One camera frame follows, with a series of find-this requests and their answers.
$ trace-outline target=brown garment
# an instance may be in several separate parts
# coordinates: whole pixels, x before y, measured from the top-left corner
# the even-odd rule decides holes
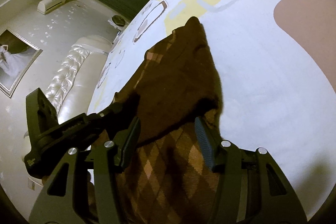
[[[138,148],[117,175],[130,223],[207,223],[218,175],[204,164],[194,119],[215,124],[220,109],[217,71],[203,26],[191,17],[184,27],[155,44],[124,88],[125,102],[139,95]]]

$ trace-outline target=black mechanical device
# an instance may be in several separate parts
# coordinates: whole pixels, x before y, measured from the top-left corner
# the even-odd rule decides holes
[[[129,165],[140,135],[134,117],[137,99],[112,103],[97,114],[81,114],[59,125],[40,89],[26,98],[31,152],[30,175],[50,175],[31,212],[30,224],[127,223],[115,173]],[[108,130],[110,140],[85,149]],[[289,181],[265,148],[239,149],[218,131],[195,119],[207,167],[220,174],[209,224],[303,224],[305,212]],[[87,170],[94,170],[97,214],[88,207]]]

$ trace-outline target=bed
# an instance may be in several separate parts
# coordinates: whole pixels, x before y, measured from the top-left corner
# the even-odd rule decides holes
[[[310,219],[336,183],[336,0],[150,0],[115,41],[88,114],[107,107],[145,51],[191,16],[221,79],[221,136],[265,147]]]

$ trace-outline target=bride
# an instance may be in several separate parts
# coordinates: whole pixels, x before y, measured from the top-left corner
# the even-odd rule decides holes
[[[29,47],[26,51],[11,54],[8,45],[0,44],[0,68],[11,78],[16,78],[27,66],[35,50]]]

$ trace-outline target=framed picture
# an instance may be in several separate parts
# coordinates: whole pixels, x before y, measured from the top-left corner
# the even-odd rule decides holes
[[[41,52],[15,32],[5,30],[0,35],[0,90],[9,98]]]

